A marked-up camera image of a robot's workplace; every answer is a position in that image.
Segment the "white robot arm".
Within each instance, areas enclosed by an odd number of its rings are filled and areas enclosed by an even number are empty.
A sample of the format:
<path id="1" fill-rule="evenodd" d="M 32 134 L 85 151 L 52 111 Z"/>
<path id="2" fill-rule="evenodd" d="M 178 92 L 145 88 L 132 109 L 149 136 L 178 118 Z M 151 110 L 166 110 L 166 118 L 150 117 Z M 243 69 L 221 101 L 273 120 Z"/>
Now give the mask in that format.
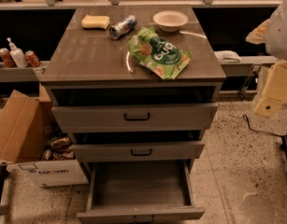
<path id="1" fill-rule="evenodd" d="M 254 113 L 265 118 L 276 114 L 287 102 L 287 0 L 271 17 L 250 32 L 246 41 L 265 44 L 265 51 L 278 59 L 267 71 L 267 78 Z"/>

